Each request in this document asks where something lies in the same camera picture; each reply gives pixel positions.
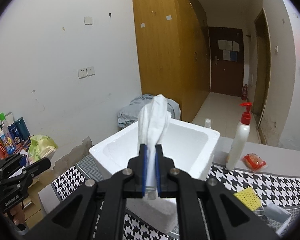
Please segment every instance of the power outlet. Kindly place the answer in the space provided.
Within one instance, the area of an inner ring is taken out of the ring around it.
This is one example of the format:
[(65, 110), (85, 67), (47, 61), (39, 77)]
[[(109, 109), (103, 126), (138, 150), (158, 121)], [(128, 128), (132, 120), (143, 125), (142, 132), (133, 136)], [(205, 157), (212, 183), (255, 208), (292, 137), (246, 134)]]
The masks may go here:
[(78, 69), (78, 76), (79, 76), (79, 78), (86, 77), (87, 76), (87, 69), (86, 68)]
[(87, 75), (92, 76), (94, 74), (94, 67), (87, 67)]

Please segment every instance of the doorway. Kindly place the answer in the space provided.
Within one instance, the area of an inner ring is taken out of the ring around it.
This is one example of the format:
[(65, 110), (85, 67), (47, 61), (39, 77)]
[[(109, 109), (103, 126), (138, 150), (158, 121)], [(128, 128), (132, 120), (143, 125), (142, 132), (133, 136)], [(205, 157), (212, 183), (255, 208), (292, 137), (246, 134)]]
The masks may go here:
[[(254, 21), (254, 24), (257, 35), (258, 68), (256, 91), (251, 112), (256, 119), (257, 129), (259, 129), (263, 112), (266, 106), (271, 70), (269, 29), (264, 9), (261, 10), (258, 17)], [(260, 131), (260, 129), (259, 133), (260, 137), (263, 137), (262, 131)]]
[(209, 27), (210, 92), (241, 97), (244, 72), (241, 29)]

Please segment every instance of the red bottle cap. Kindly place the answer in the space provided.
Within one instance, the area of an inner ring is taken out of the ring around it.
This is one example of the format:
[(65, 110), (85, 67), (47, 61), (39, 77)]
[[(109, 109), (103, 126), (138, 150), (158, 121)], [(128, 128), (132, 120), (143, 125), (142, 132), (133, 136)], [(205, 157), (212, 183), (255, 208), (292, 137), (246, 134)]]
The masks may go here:
[(242, 114), (242, 117), (241, 117), (241, 123), (248, 125), (248, 124), (250, 124), (250, 121), (251, 121), (250, 108), (252, 106), (252, 103), (245, 102), (245, 103), (241, 103), (240, 106), (246, 107), (246, 111)]

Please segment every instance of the human hand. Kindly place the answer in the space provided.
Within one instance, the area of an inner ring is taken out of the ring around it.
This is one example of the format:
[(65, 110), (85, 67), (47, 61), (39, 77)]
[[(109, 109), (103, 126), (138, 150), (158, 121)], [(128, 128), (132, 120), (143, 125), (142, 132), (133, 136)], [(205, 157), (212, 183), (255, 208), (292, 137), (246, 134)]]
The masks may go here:
[(16, 226), (26, 222), (25, 212), (23, 211), (21, 204), (11, 208), (9, 212), (13, 216), (13, 222)]

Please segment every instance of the wooden wardrobe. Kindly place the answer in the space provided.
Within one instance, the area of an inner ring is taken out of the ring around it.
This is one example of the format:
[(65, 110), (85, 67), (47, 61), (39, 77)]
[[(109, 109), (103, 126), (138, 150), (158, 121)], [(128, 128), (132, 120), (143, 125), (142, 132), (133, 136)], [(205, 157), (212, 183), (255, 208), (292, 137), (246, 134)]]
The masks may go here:
[(175, 100), (181, 120), (191, 122), (210, 90), (203, 7), (198, 0), (133, 0), (133, 11), (142, 93)]

